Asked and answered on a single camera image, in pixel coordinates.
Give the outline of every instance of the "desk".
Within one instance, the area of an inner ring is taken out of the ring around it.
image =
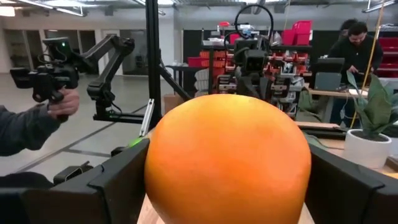
[[[316,127],[338,127],[336,124],[325,124],[325,123],[311,123],[311,122],[296,122],[298,125],[302,126],[316,126]],[[344,141],[337,141],[331,139],[320,139],[320,142],[328,147],[332,147],[333,149],[329,149],[328,151],[337,155],[341,156],[343,153],[344,148]],[[392,169],[388,167],[383,168],[382,170],[378,170],[379,172],[393,172]],[[165,224],[158,216],[154,208],[152,207],[149,199],[145,196],[144,203],[142,204],[141,213],[139,215],[138,223],[137,224]],[[315,224],[312,220],[311,214],[308,211],[307,206],[303,205],[303,209],[301,211],[300,220],[298,224]]]
[[[188,66],[171,66],[168,65],[166,68],[173,70],[173,78],[177,80],[178,84],[190,95],[195,96],[195,74],[200,70],[206,69],[205,67],[188,67]]]
[[[335,98],[344,98],[344,99],[350,99],[350,98],[358,98],[359,95],[357,93],[355,94],[349,94],[348,90],[346,91],[321,91],[321,90],[313,90],[311,88],[308,88],[308,91],[311,95],[318,95],[318,96],[327,96],[328,97],[328,102],[326,104],[325,111],[322,116],[322,122],[323,123],[329,123],[330,122],[330,117],[331,117],[331,111],[333,109],[333,104],[334,104],[334,99]]]

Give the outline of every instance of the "sleeve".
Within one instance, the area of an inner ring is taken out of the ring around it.
[[[329,50],[329,54],[328,57],[330,58],[340,58],[341,55],[341,42],[338,41],[335,44],[333,44],[333,46],[331,47],[331,49]]]
[[[60,122],[47,113],[47,105],[13,113],[0,106],[0,156],[11,156],[23,149],[39,150]]]
[[[380,42],[377,40],[376,45],[374,46],[374,52],[373,52],[373,59],[372,59],[372,68],[376,71],[381,64],[381,61],[383,60],[383,49],[381,48]]]

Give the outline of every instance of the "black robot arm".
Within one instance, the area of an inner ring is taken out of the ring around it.
[[[134,40],[132,39],[120,39],[116,35],[107,35],[100,43],[81,55],[84,63],[81,64],[80,70],[85,70],[84,67],[92,67],[101,57],[114,49],[113,56],[109,59],[102,74],[88,84],[87,93],[96,102],[94,120],[142,123],[142,116],[139,114],[124,114],[110,108],[115,99],[115,95],[111,92],[112,79],[124,58],[134,50],[134,47]]]

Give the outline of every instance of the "floor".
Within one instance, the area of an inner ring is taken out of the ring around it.
[[[118,146],[125,146],[138,137],[141,125],[93,121],[95,102],[86,94],[86,87],[94,77],[81,77],[78,91],[80,109],[69,121],[53,133],[39,151],[24,150],[9,157],[0,157],[0,175],[14,172],[38,172],[52,180],[68,166],[86,161],[98,165],[110,157]],[[149,99],[146,77],[115,77],[112,81],[115,104],[123,112],[144,113]],[[172,88],[162,80],[162,95]],[[0,104],[9,111],[20,112],[35,105],[32,90],[20,90],[10,75],[0,75]]]

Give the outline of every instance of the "grapefruit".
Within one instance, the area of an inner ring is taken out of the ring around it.
[[[167,224],[296,224],[310,168],[303,133],[275,106],[201,96],[156,126],[146,191]]]

